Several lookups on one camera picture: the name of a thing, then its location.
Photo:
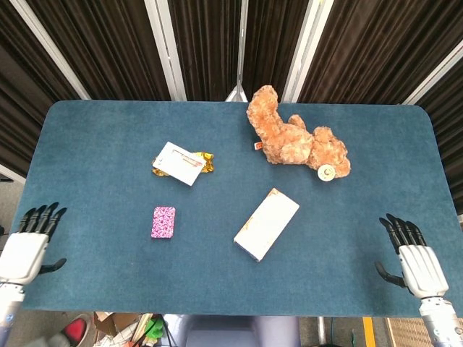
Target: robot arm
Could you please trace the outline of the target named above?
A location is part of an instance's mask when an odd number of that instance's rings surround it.
[[[20,222],[17,233],[12,234],[0,256],[0,347],[7,344],[14,316],[24,300],[23,287],[37,275],[61,268],[66,259],[54,265],[42,265],[46,247],[50,242],[59,219],[66,212],[55,202],[29,210]]]
[[[388,231],[404,277],[391,275],[380,262],[375,263],[376,270],[387,282],[408,288],[421,299],[420,314],[434,346],[463,347],[463,328],[451,302],[443,299],[449,285],[436,254],[415,224],[390,214],[386,217],[379,221]]]

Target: white label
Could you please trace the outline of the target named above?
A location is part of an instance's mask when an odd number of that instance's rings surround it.
[[[164,171],[189,186],[195,183],[204,165],[204,159],[171,142],[166,143],[153,163],[154,168]]]

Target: white box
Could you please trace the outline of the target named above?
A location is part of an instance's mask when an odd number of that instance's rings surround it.
[[[299,205],[273,188],[233,241],[258,262],[299,209]]]

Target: white button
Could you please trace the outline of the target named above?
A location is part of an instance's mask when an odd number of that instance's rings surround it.
[[[318,178],[322,181],[331,181],[334,178],[334,175],[336,175],[334,167],[329,164],[322,165],[318,168]]]

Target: yellow stripe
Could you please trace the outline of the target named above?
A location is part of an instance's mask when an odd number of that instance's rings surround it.
[[[376,347],[373,320],[371,317],[363,317],[363,330],[365,331],[365,345],[367,347]]]

